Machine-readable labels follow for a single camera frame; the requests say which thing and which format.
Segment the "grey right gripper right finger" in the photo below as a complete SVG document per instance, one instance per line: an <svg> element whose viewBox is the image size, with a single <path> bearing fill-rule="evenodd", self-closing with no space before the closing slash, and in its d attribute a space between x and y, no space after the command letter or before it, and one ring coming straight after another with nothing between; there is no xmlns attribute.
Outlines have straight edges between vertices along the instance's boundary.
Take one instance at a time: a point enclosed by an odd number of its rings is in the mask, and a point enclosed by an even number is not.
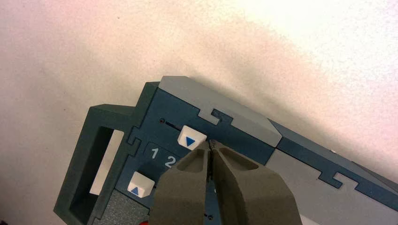
<svg viewBox="0 0 398 225"><path fill-rule="evenodd" d="M212 173L223 225L300 225L293 193L264 165L211 142Z"/></svg>

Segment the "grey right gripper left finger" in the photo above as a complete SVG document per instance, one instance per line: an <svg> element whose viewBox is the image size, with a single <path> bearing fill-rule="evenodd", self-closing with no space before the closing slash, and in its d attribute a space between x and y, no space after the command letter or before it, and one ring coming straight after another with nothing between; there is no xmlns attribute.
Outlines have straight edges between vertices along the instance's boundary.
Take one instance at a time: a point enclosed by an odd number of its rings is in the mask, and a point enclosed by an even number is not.
<svg viewBox="0 0 398 225"><path fill-rule="evenodd" d="M150 209L150 225L202 225L209 162L203 142L159 179Z"/></svg>

